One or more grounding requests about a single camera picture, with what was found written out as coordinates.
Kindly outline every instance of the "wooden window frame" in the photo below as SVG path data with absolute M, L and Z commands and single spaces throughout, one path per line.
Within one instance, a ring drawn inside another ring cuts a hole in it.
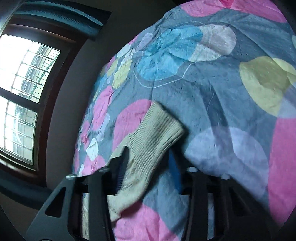
M 24 181 L 46 187 L 46 148 L 52 113 L 65 76 L 87 36 L 65 25 L 48 23 L 44 18 L 18 16 L 9 21 L 2 34 L 26 38 L 61 51 L 47 77 L 39 103 L 0 88 L 0 95 L 4 98 L 24 103 L 24 107 L 37 112 L 33 139 L 34 165 L 21 162 L 0 150 L 0 169 Z

